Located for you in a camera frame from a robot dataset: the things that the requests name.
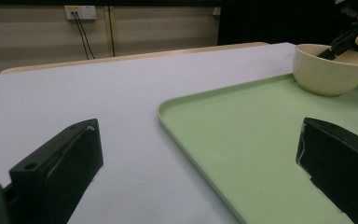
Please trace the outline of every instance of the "electrical outlet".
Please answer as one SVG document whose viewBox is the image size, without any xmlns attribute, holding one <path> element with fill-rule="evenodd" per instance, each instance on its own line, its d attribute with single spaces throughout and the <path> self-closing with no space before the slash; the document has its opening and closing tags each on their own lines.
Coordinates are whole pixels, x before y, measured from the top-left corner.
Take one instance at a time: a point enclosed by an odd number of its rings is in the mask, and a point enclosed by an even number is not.
<svg viewBox="0 0 358 224">
<path fill-rule="evenodd" d="M 220 16 L 220 10 L 221 10 L 221 7 L 214 7 L 212 15 L 213 16 Z"/>
<path fill-rule="evenodd" d="M 75 16 L 72 12 L 77 13 L 78 18 L 81 20 L 97 19 L 95 6 L 65 6 L 66 19 L 68 21 L 75 20 Z"/>
<path fill-rule="evenodd" d="M 97 13 L 95 12 L 95 6 L 81 6 L 80 11 L 82 14 L 82 20 L 95 20 L 97 19 Z"/>
</svg>

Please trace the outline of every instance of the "light green tray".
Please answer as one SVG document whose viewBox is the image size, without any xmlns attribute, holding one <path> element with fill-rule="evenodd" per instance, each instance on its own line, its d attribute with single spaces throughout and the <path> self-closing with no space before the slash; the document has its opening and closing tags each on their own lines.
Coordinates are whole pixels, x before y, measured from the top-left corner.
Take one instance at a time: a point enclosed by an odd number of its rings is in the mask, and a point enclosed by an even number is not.
<svg viewBox="0 0 358 224">
<path fill-rule="evenodd" d="M 352 223 L 296 164 L 305 117 L 358 134 L 358 88 L 338 97 L 285 75 L 163 103 L 162 125 L 242 223 Z"/>
</svg>

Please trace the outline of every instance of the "bowl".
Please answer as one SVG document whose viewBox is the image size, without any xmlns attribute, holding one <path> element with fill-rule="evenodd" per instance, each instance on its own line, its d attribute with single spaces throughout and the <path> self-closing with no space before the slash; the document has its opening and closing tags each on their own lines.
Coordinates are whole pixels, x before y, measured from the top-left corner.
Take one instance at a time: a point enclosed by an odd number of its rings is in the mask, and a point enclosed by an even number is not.
<svg viewBox="0 0 358 224">
<path fill-rule="evenodd" d="M 317 57 L 326 45 L 296 46 L 293 74 L 300 88 L 323 96 L 339 96 L 358 86 L 358 52 L 347 50 L 335 58 Z"/>
</svg>

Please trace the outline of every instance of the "wire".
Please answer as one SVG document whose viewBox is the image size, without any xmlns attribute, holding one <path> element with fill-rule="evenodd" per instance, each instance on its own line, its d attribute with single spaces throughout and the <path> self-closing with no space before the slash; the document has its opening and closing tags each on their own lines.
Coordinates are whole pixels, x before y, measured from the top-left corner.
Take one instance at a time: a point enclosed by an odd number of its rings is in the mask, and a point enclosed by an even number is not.
<svg viewBox="0 0 358 224">
<path fill-rule="evenodd" d="M 88 55 L 87 50 L 86 50 L 86 44 L 84 43 L 83 34 L 82 34 L 81 31 L 80 31 L 80 26 L 79 26 L 79 23 L 78 23 L 78 21 L 77 21 L 76 14 L 75 14 L 75 12 L 71 12 L 71 14 L 75 17 L 77 29 L 79 30 L 79 33 L 80 33 L 80 36 L 81 36 L 81 41 L 83 42 L 83 48 L 84 48 L 84 51 L 86 52 L 86 57 L 87 57 L 87 60 L 88 60 L 88 59 L 89 59 L 89 55 Z"/>
<path fill-rule="evenodd" d="M 92 58 L 95 59 L 94 54 L 93 54 L 92 51 L 91 51 L 91 47 L 90 47 L 90 44 L 89 44 L 89 40 L 87 39 L 86 31 L 84 31 L 83 25 L 82 25 L 82 23 L 81 23 L 81 20 L 80 20 L 79 16 L 77 15 L 77 12 L 75 12 L 75 15 L 76 15 L 76 17 L 77 17 L 77 20 L 78 20 L 79 23 L 80 23 L 80 27 L 81 27 L 81 29 L 82 29 L 82 31 L 83 31 L 84 37 L 86 38 L 87 46 L 88 46 L 88 48 L 89 48 L 89 53 L 91 54 Z"/>
<path fill-rule="evenodd" d="M 109 21 L 111 21 L 112 20 L 112 18 L 111 18 L 111 14 L 113 13 L 111 13 L 110 12 L 110 7 L 108 7 L 107 8 L 107 11 L 108 11 L 108 15 L 109 15 Z M 112 25 L 111 24 L 109 24 L 109 31 L 110 31 L 110 41 L 111 41 L 111 43 L 112 43 L 112 53 L 113 53 L 113 57 L 116 57 L 116 54 L 115 54 L 115 43 L 113 42 L 113 31 L 112 31 L 113 29 L 112 29 Z"/>
</svg>

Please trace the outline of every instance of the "beige wall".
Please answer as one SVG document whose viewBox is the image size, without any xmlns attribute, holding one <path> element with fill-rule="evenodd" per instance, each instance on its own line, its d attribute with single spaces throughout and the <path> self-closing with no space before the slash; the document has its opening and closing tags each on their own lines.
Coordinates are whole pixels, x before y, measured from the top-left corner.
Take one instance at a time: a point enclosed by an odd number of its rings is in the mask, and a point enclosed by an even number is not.
<svg viewBox="0 0 358 224">
<path fill-rule="evenodd" d="M 114 7 L 117 55 L 217 45 L 212 7 Z"/>
<path fill-rule="evenodd" d="M 83 25 L 96 58 L 106 58 L 113 49 L 120 56 L 214 46 L 218 19 L 212 12 L 203 7 L 97 7 L 97 20 Z M 0 6 L 0 72 L 85 59 L 76 23 L 66 19 L 63 7 Z"/>
</svg>

